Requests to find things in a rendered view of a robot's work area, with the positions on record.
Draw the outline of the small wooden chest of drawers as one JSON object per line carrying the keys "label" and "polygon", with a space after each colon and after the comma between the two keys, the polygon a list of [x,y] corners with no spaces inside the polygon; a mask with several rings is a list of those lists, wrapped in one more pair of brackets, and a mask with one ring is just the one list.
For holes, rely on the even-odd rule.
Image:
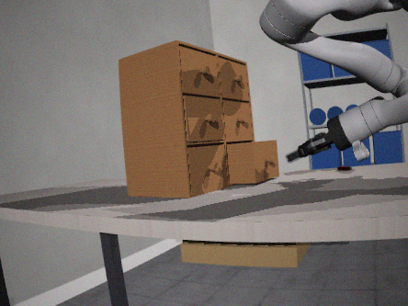
{"label": "small wooden chest of drawers", "polygon": [[[215,56],[220,94],[182,90],[179,46]],[[244,64],[249,99],[221,94],[219,58]],[[129,197],[193,198],[230,184],[226,144],[254,142],[247,63],[174,40],[119,59],[119,94]],[[250,105],[253,138],[187,142],[183,96],[243,101]],[[239,99],[239,100],[235,100]],[[193,144],[197,143],[197,144]],[[223,145],[228,185],[191,195],[187,148]]]}

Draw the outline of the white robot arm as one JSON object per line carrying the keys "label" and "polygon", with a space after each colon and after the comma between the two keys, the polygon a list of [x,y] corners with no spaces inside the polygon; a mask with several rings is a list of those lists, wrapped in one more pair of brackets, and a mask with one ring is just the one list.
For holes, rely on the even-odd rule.
{"label": "white robot arm", "polygon": [[328,39],[310,30],[331,13],[339,20],[351,21],[402,8],[408,12],[408,0],[270,0],[259,19],[261,29],[273,41],[345,70],[381,93],[398,97],[385,100],[376,96],[339,115],[359,162],[369,157],[365,139],[408,122],[408,69],[369,45]]}

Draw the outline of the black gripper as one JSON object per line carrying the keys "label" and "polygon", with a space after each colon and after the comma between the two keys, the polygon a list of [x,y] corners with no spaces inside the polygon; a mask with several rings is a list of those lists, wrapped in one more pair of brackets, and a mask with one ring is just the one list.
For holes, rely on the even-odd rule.
{"label": "black gripper", "polygon": [[333,142],[339,151],[343,151],[352,146],[341,126],[339,115],[327,121],[327,129],[327,133],[320,132],[316,134],[315,137],[307,140],[304,144],[300,145],[297,150],[286,154],[285,157],[287,162],[290,164],[301,159],[302,157],[304,158],[308,155],[326,151],[327,149],[331,148],[330,144],[332,144]]}

